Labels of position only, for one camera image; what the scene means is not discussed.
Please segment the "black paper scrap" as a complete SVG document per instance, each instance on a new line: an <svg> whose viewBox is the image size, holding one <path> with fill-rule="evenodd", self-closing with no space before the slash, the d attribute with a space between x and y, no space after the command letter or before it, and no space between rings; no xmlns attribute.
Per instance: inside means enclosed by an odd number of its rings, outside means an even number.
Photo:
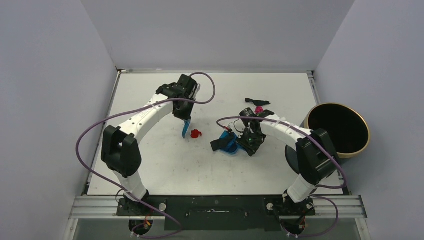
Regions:
<svg viewBox="0 0 424 240"><path fill-rule="evenodd" d="M251 99L251 98L245 98L244 101L246 103L251 103L255 105L256 107L263 107L263 106L267 106L271 104L271 102L267 100L257 100L257 99Z"/></svg>

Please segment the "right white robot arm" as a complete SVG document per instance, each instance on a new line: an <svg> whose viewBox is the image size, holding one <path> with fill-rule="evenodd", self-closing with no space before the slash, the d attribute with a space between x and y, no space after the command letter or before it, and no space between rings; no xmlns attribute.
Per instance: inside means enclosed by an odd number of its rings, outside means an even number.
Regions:
<svg viewBox="0 0 424 240"><path fill-rule="evenodd" d="M329 134L322 129L311 130L279 118L271 111L254 113L251 108L239 114L245 129L237 143L253 156L268 136L286 144L295 152L298 177L284 192L282 207L290 215L303 207L323 179L340 168L338 156Z"/></svg>

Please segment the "blue hand brush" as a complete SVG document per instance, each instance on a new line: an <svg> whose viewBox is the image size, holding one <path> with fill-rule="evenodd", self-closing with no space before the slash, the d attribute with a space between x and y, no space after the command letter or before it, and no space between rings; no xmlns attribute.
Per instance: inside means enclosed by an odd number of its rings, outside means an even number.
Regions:
<svg viewBox="0 0 424 240"><path fill-rule="evenodd" d="M187 119L187 120L184 120L183 122L184 122L184 126L183 126L183 129L182 129L181 136L182 136L183 139L185 139L187 132L188 132L188 129L189 129L189 126L190 126L190 123L191 123L191 120Z"/></svg>

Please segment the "red scrap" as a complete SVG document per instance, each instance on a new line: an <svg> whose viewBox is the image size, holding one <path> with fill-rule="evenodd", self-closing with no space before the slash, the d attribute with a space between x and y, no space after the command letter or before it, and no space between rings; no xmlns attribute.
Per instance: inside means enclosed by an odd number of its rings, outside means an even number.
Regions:
<svg viewBox="0 0 424 240"><path fill-rule="evenodd" d="M200 132L198 129L194 129L190 133L190 137L192 139L197 139L197 138L201 137L202 135L203 135L202 132Z"/></svg>

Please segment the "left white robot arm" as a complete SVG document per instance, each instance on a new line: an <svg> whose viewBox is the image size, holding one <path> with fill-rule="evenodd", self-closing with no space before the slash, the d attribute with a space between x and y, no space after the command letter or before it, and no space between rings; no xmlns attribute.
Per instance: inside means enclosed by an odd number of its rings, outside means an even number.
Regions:
<svg viewBox="0 0 424 240"><path fill-rule="evenodd" d="M149 191L139 174L141 140L169 114L184 122L181 133L184 138L200 88L191 76L183 74L178 82L160 86L145 105L145 110L138 111L118 126L109 125L104 129L100 158L118 178L124 195L130 200L129 208L136 215L144 215L149 210L146 199Z"/></svg>

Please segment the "small pink scrap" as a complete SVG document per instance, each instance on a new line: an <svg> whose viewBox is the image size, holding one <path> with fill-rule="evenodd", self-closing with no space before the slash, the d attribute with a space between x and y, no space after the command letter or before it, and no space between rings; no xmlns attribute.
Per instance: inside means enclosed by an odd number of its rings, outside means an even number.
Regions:
<svg viewBox="0 0 424 240"><path fill-rule="evenodd" d="M263 107L262 106L257 106L256 108L255 108L255 113L262 113L264 111L264 109L263 109Z"/></svg>

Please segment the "black paper scrap strip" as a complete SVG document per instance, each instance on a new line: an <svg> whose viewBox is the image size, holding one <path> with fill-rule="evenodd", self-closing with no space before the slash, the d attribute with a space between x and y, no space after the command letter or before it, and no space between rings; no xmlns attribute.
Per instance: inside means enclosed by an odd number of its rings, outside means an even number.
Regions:
<svg viewBox="0 0 424 240"><path fill-rule="evenodd" d="M224 138L219 138L216 140L213 140L210 142L211 148L212 150L218 151L224 151L227 153L233 152L232 148L233 148L233 138L231 136L227 136Z"/></svg>

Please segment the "blue plastic dustpan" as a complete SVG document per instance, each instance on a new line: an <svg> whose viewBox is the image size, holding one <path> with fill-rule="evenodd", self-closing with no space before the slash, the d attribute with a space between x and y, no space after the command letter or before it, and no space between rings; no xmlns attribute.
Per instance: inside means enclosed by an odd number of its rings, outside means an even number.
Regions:
<svg viewBox="0 0 424 240"><path fill-rule="evenodd" d="M237 144L238 136L234 132L224 131L219 139L222 142L220 151L229 155L235 155L239 150L239 145Z"/></svg>

